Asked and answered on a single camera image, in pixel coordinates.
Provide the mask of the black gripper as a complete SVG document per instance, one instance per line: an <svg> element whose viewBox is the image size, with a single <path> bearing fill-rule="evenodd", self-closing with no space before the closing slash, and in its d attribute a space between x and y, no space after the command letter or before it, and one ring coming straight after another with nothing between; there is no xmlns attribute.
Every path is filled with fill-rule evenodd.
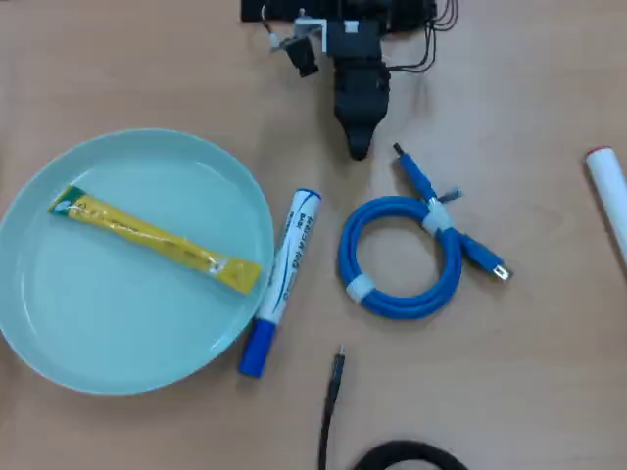
<svg viewBox="0 0 627 470"><path fill-rule="evenodd" d="M380 54L334 56L334 114L350 157L364 160L378 124L388 111L390 73Z"/></svg>

